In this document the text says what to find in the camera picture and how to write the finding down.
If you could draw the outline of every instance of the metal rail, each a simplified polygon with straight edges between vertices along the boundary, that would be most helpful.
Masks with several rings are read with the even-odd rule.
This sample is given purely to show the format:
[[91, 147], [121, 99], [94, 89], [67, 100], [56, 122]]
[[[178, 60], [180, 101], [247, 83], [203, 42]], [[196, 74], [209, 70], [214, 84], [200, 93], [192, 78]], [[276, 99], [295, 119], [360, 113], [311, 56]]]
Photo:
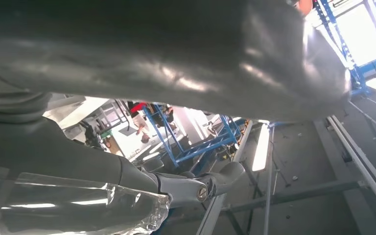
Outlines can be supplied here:
[[[244, 146], [246, 145], [246, 142], [247, 142], [246, 140], [249, 137], [252, 126], [253, 126], [253, 121], [249, 121], [244, 131], [244, 134], [240, 139], [240, 145], [238, 147], [238, 150], [234, 154], [233, 162], [238, 162], [240, 160], [240, 157], [244, 151]], [[225, 198], [226, 198], [226, 194], [223, 194], [211, 200], [210, 206], [208, 206], [208, 209], [201, 221], [201, 225], [197, 230], [197, 235], [211, 235], [212, 234], [212, 231], [214, 230], [215, 224], [217, 222], [217, 219], [223, 207]]]
[[263, 226], [263, 235], [269, 234], [269, 219], [270, 219], [270, 199], [272, 196], [272, 175], [273, 175], [273, 143], [274, 143], [274, 136], [275, 136], [275, 127], [272, 127], [272, 141], [270, 143], [270, 152], [267, 153], [267, 161], [268, 161], [268, 177], [267, 177], [267, 192], [266, 192], [266, 208], [264, 212], [264, 226]]
[[344, 147], [347, 149], [348, 153], [351, 155], [353, 161], [357, 165], [361, 174], [364, 176], [371, 190], [376, 195], [376, 169], [362, 152], [361, 148], [356, 145], [354, 140], [344, 129], [342, 124], [335, 116], [328, 117], [328, 121], [335, 129], [339, 139], [343, 143]]
[[364, 117], [368, 120], [370, 120], [372, 123], [374, 123], [376, 125], [376, 121], [370, 117], [368, 114], [366, 114], [365, 112], [363, 112], [360, 108], [358, 108], [355, 104], [353, 104], [352, 102], [350, 102], [350, 104], [356, 108], [362, 115], [364, 115]]

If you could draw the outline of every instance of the person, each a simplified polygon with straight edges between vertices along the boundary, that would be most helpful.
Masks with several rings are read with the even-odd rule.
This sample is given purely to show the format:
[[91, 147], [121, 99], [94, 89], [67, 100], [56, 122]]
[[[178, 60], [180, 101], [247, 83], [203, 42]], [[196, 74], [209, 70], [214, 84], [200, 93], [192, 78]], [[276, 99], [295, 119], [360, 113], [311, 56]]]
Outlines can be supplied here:
[[128, 101], [127, 105], [130, 110], [130, 117], [133, 120], [134, 125], [138, 128], [136, 135], [139, 135], [142, 132], [142, 143], [148, 143], [150, 136], [149, 126], [147, 125], [145, 119], [143, 119], [142, 115], [139, 111], [146, 105], [146, 103], [134, 103], [132, 101]]

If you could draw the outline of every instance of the ceiling light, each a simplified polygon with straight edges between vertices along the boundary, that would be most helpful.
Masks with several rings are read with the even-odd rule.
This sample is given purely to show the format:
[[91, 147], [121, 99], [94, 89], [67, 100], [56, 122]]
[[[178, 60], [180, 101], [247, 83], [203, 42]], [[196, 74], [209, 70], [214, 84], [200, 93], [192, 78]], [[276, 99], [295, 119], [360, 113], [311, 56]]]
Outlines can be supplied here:
[[269, 125], [264, 123], [261, 126], [260, 135], [256, 147], [256, 153], [253, 159], [252, 171], [263, 170], [266, 167], [267, 149], [269, 146]]

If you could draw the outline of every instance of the bolt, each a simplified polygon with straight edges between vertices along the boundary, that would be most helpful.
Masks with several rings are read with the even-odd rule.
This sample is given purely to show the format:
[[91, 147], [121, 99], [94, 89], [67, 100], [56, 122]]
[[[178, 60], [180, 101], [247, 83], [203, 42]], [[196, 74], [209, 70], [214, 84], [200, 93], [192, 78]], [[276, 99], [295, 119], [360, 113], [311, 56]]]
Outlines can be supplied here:
[[197, 197], [201, 202], [205, 201], [205, 199], [207, 198], [207, 188], [205, 186], [200, 187]]

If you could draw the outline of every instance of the blue metal frame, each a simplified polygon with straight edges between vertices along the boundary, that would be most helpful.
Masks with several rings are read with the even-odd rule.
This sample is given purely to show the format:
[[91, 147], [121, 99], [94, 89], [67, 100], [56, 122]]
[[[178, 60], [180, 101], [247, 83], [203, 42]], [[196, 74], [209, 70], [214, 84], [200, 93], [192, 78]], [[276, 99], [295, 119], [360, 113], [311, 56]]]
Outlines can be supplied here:
[[[172, 132], [172, 129], [171, 129], [169, 123], [166, 121], [166, 118], [163, 115], [163, 113], [161, 112], [161, 109], [159, 108], [159, 106], [154, 104], [154, 107], [156, 108], [157, 111], [153, 114], [151, 114], [146, 107], [144, 107], [143, 110], [145, 111], [146, 117], [153, 124], [155, 131], [158, 134], [159, 139], [164, 143], [165, 150], [168, 153], [169, 157], [171, 158], [175, 167], [178, 167], [179, 163], [182, 162], [182, 161], [193, 158], [193, 157], [200, 155], [202, 153], [205, 153], [207, 151], [216, 149], [216, 148], [218, 148], [222, 145], [229, 144], [229, 143], [232, 143], [232, 142], [237, 142], [236, 136], [241, 135], [240, 128], [238, 127], [237, 123], [235, 121], [233, 121], [232, 118], [229, 118], [231, 120], [231, 122], [228, 122], [226, 116], [220, 115], [220, 119], [221, 119], [221, 122], [224, 125], [224, 128], [222, 128], [220, 130], [217, 137], [215, 137], [212, 140], [206, 141], [206, 142], [204, 142], [200, 145], [192, 147], [190, 149], [184, 150], [182, 148], [182, 146], [179, 144], [178, 140], [176, 139], [175, 134]], [[165, 131], [170, 132], [172, 138], [175, 140], [175, 143], [177, 144], [178, 148], [180, 149], [181, 153], [176, 158], [174, 157], [174, 155], [172, 153], [172, 149], [169, 147], [169, 145], [162, 138], [162, 135], [161, 135], [159, 129], [157, 128], [155, 121], [152, 118], [152, 115], [154, 115], [156, 113], [161, 116], [162, 120], [164, 121]]]
[[338, 24], [336, 23], [336, 18], [335, 16], [333, 15], [332, 13], [332, 10], [328, 4], [328, 1], [327, 0], [315, 0], [314, 1], [314, 4], [315, 4], [315, 9], [316, 11], [318, 12], [318, 15], [319, 15], [319, 18], [321, 19], [322, 21], [322, 24], [324, 25], [328, 35], [331, 37], [331, 39], [335, 42], [335, 44], [337, 45], [337, 47], [339, 48], [339, 45], [338, 43], [335, 41], [333, 35], [332, 35], [332, 32], [330, 30], [330, 27], [329, 27], [329, 24], [328, 24], [328, 21], [321, 9], [321, 6], [319, 4], [319, 1], [322, 3], [322, 5], [324, 6], [324, 9], [325, 9], [325, 12], [327, 14], [327, 17], [329, 18], [329, 21], [331, 22], [331, 24], [333, 25], [336, 33], [338, 34], [338, 37], [339, 37], [339, 40], [341, 42], [341, 52], [342, 54], [344, 55], [344, 58], [346, 60], [349, 60], [352, 64], [353, 64], [353, 69], [350, 70], [351, 72], [351, 75], [360, 83], [361, 85], [361, 89], [362, 91], [364, 92], [367, 92], [368, 89], [367, 89], [367, 86], [365, 84], [365, 78], [364, 78], [364, 75], [361, 73], [359, 67], [356, 65], [352, 55], [351, 55], [351, 52], [350, 50], [348, 49], [348, 46], [347, 44], [345, 43], [344, 41], [344, 38], [342, 37], [341, 35], [341, 32], [338, 28]]
[[[156, 131], [156, 133], [158, 134], [159, 139], [162, 141], [162, 143], [164, 143], [164, 148], [165, 148], [166, 152], [167, 152], [170, 156], [172, 156], [172, 151], [171, 151], [171, 149], [169, 148], [169, 146], [165, 143], [164, 139], [162, 138], [162, 135], [161, 135], [161, 133], [159, 132], [158, 128], [156, 127], [155, 121], [152, 119], [151, 114], [148, 112], [148, 110], [147, 110], [146, 107], [144, 107], [143, 110], [145, 111], [146, 117], [149, 119], [150, 123], [152, 123], [153, 128], [155, 128], [155, 131]], [[174, 165], [178, 166], [178, 164], [176, 163], [176, 161], [175, 161], [175, 159], [174, 159], [173, 157], [171, 157], [171, 160], [172, 160], [172, 162], [174, 163]]]

